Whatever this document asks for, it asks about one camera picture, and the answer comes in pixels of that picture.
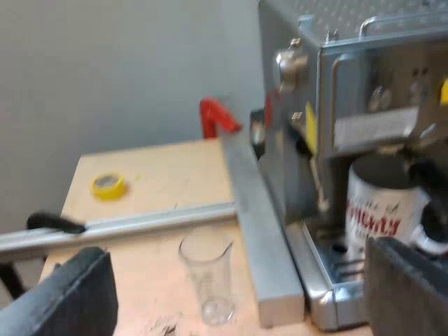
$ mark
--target measuring glass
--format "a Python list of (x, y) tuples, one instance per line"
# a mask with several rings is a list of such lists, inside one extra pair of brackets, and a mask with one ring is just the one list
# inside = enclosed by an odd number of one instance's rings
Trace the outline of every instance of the measuring glass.
[(230, 291), (232, 240), (216, 228), (199, 227), (179, 246), (179, 255), (190, 275), (204, 323), (223, 324), (233, 315)]

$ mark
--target wooden table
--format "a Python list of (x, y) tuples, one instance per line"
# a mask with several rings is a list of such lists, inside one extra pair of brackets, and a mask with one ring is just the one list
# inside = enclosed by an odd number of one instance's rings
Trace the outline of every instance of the wooden table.
[[(114, 202), (101, 202), (89, 192), (91, 180), (104, 172), (125, 176), (129, 192)], [(84, 155), (78, 163), (63, 215), (88, 221), (232, 200), (229, 176), (217, 139)], [(234, 239), (231, 256), (232, 292), (236, 312), (219, 327), (204, 325), (186, 271), (179, 243), (190, 229), (153, 232), (138, 237), (99, 241), (111, 253), (118, 292), (117, 336), (164, 335), (318, 335), (309, 322), (261, 329), (242, 237), (236, 221), (219, 225)], [(48, 256), (42, 277), (79, 248)], [(371, 335), (368, 327), (338, 335)]]

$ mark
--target red clamp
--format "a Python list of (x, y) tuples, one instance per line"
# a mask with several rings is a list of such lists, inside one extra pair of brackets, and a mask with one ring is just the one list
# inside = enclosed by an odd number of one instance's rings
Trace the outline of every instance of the red clamp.
[(204, 139), (217, 137), (216, 124), (229, 133), (238, 132), (242, 127), (221, 103), (212, 98), (201, 100), (199, 113)]

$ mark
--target machine button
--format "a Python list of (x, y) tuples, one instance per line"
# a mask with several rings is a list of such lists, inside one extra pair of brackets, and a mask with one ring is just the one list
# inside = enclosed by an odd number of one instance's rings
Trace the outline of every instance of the machine button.
[(444, 80), (442, 89), (440, 90), (440, 105), (448, 105), (448, 78)]

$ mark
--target espresso machine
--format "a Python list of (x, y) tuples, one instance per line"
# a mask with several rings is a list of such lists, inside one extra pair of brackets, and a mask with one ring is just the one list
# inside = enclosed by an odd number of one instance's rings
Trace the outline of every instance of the espresso machine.
[(349, 167), (403, 146), (446, 160), (448, 1), (260, 0), (258, 11), (261, 170), (312, 321), (356, 326), (368, 317), (364, 250), (344, 235)]

